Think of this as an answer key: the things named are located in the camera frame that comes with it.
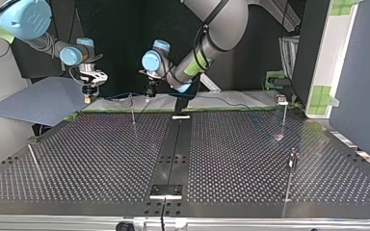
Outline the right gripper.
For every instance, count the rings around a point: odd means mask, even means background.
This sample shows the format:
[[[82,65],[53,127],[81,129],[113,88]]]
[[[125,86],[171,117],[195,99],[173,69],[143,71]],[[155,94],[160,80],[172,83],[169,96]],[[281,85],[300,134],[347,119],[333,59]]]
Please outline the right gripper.
[[[84,102],[86,104],[92,103],[92,98],[90,95],[96,95],[97,94],[97,87],[92,87],[91,85],[84,85],[82,87],[82,93],[84,96]]]

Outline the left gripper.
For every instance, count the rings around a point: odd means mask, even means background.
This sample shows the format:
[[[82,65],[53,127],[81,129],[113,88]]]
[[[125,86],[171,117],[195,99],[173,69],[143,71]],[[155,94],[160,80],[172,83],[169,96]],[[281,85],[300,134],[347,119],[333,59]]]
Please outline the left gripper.
[[[145,96],[154,97],[157,92],[158,82],[155,80],[148,80],[145,85]]]

